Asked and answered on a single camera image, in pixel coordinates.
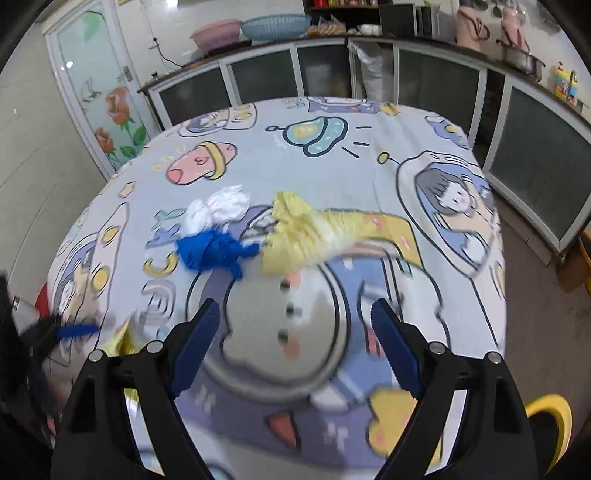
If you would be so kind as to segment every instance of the cartoon planet illustration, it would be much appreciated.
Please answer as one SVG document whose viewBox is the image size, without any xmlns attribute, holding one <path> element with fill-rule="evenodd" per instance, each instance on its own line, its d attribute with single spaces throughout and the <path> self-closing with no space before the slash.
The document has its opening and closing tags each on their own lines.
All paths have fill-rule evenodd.
<svg viewBox="0 0 591 480">
<path fill-rule="evenodd" d="M 271 125 L 267 132 L 283 130 L 283 139 L 295 147 L 302 147 L 304 155 L 319 157 L 328 153 L 338 142 L 345 138 L 349 126 L 337 116 L 319 116 L 313 120 L 298 122 L 282 128 Z"/>
<path fill-rule="evenodd" d="M 169 166 L 166 178 L 178 185 L 188 185 L 201 177 L 217 180 L 226 173 L 226 165 L 237 152 L 230 143 L 201 142 Z"/>
</svg>

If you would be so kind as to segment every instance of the blue gripper pad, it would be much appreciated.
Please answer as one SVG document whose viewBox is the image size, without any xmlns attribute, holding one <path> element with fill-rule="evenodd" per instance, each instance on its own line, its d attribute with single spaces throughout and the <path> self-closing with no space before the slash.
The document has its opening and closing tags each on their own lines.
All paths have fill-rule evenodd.
<svg viewBox="0 0 591 480">
<path fill-rule="evenodd" d="M 219 326 L 220 307 L 213 301 L 174 360 L 173 380 L 168 387 L 175 397 L 191 387 Z"/>
<path fill-rule="evenodd" d="M 374 302 L 371 307 L 371 325 L 376 337 L 388 358 L 400 388 L 410 392 L 419 400 L 423 396 L 423 386 L 420 382 L 420 367 L 418 359 L 404 340 L 398 328 L 400 320 L 395 313 L 386 305 L 385 300 Z"/>
</svg>

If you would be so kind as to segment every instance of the yellow crescent moon print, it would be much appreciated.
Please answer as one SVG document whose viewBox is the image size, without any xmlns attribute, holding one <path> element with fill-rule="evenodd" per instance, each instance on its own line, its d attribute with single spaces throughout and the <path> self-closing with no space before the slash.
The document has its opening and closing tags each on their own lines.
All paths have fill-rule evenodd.
<svg viewBox="0 0 591 480">
<path fill-rule="evenodd" d="M 154 259 L 149 258 L 144 262 L 144 272 L 150 275 L 150 277 L 166 277 L 170 275 L 177 268 L 178 265 L 178 254 L 171 252 L 166 257 L 166 267 L 155 268 L 152 266 Z"/>
</svg>

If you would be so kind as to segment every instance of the frosted glass door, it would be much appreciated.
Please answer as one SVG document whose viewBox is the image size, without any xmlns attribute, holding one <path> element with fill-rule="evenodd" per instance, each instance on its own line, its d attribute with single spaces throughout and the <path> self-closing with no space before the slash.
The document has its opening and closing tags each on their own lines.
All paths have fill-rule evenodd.
<svg viewBox="0 0 591 480">
<path fill-rule="evenodd" d="M 115 54 L 101 2 L 90 4 L 57 33 L 77 103 L 100 149 L 119 170 L 150 140 Z"/>
</svg>

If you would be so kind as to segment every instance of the round table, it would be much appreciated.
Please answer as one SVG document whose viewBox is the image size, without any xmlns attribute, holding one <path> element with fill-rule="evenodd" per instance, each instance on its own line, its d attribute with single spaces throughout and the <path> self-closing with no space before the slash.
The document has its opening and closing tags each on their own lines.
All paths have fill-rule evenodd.
<svg viewBox="0 0 591 480">
<path fill-rule="evenodd" d="M 225 270 L 189 272 L 174 243 L 188 205 L 237 184 L 251 206 L 223 230 L 244 242 L 262 244 L 272 231 L 278 191 L 318 209 L 364 212 L 377 233 L 287 277 L 262 275 L 260 255 L 242 262 L 242 281 Z M 62 345 L 51 374 L 75 375 L 129 317 L 141 346 L 212 298 L 220 329 L 176 405 L 214 476 L 373 478 L 414 400 L 371 329 L 372 302 L 386 298 L 454 353 L 503 353 L 504 266 L 490 187 L 462 129 L 436 113 L 320 97 L 223 109 L 154 138 L 66 236 L 48 276 L 50 302 L 70 322 L 93 316 L 101 331 Z M 278 339 L 286 329 L 296 355 Z M 462 405 L 456 394 L 432 468 L 449 458 Z M 154 464 L 141 410 L 131 416 Z"/>
</svg>

